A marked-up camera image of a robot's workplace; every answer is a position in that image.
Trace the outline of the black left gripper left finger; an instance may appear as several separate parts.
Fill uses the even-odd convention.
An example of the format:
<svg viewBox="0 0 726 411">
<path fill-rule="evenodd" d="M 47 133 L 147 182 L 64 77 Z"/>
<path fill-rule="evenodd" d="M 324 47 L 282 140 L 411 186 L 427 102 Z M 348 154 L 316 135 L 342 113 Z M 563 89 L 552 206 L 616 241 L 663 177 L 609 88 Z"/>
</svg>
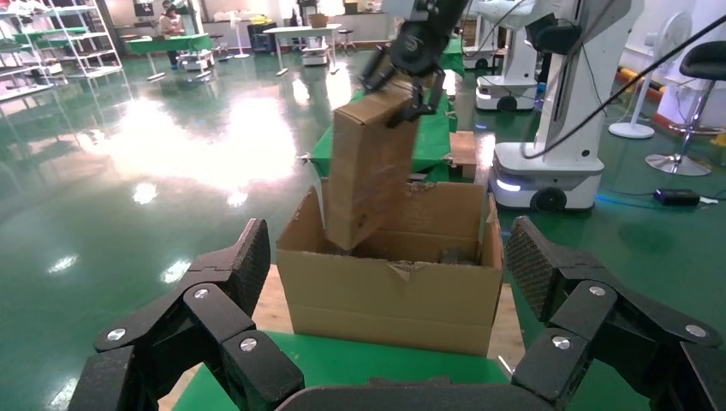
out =
<svg viewBox="0 0 726 411">
<path fill-rule="evenodd" d="M 278 408 L 305 383 L 253 321 L 270 265 L 267 223 L 253 218 L 233 246 L 200 255 L 168 294 L 98 334 L 69 408 L 155 410 L 198 364 L 238 409 Z"/>
</svg>

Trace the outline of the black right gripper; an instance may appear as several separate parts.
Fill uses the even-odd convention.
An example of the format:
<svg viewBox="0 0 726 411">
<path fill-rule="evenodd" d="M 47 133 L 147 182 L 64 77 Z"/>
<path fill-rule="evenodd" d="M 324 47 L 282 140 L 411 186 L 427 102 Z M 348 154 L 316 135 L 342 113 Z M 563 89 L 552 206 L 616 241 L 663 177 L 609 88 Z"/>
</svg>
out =
<svg viewBox="0 0 726 411">
<path fill-rule="evenodd" d="M 404 19 L 391 43 L 391 62 L 389 47 L 379 45 L 359 76 L 365 94 L 379 91 L 397 70 L 412 77 L 399 85 L 411 92 L 410 101 L 394 112 L 387 128 L 437 112 L 446 76 L 439 59 L 467 6 L 465 0 L 391 2 L 391 14 Z"/>
</svg>

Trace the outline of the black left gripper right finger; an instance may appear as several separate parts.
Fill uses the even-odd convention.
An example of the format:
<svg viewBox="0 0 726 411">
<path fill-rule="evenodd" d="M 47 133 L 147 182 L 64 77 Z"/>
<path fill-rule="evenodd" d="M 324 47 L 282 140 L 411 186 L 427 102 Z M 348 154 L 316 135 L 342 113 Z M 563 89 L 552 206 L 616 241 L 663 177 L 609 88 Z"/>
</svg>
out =
<svg viewBox="0 0 726 411">
<path fill-rule="evenodd" d="M 526 216 L 505 245 L 508 271 L 544 330 L 512 384 L 564 409 L 594 361 L 653 410 L 722 410 L 725 353 L 709 325 L 621 283 L 593 254 L 549 241 Z"/>
</svg>

